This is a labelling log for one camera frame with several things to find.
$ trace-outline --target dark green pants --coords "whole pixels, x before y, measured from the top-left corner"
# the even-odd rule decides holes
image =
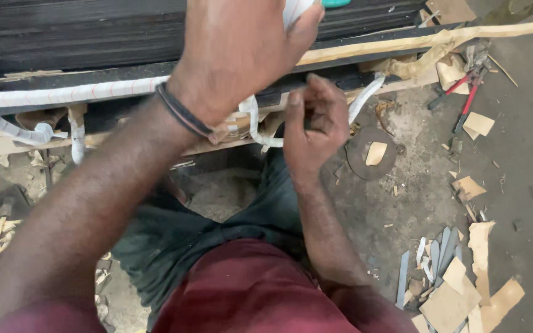
[[[184,207],[168,193],[140,207],[112,250],[137,288],[142,306],[152,312],[151,331],[159,310],[194,263],[227,241],[261,239],[307,264],[302,229],[283,150],[271,148],[256,199],[223,224]]]

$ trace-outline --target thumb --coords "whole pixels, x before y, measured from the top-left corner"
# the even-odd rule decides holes
[[[300,91],[292,91],[287,100],[287,112],[285,116],[285,138],[304,135],[304,118],[306,110],[304,99]]]
[[[287,32],[292,49],[303,55],[318,36],[318,24],[324,18],[324,6],[319,1],[310,6]]]

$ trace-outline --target left arm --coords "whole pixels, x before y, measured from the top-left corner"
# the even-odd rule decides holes
[[[314,5],[289,32],[284,0],[189,0],[185,50],[169,81],[199,120],[218,125],[288,72],[316,38]],[[0,318],[43,300],[93,300],[97,260],[138,203],[198,138],[154,98],[34,208],[1,259]]]

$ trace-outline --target teal object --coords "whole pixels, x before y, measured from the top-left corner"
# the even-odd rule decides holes
[[[351,0],[322,0],[324,8],[336,8],[351,3]]]

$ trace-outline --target right arm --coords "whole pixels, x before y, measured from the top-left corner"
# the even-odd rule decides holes
[[[312,129],[304,128],[306,108]],[[416,332],[404,314],[374,290],[320,181],[320,168],[349,138],[344,93],[330,81],[308,77],[305,91],[293,92],[285,122],[285,160],[297,192],[308,256],[324,291],[362,332]]]

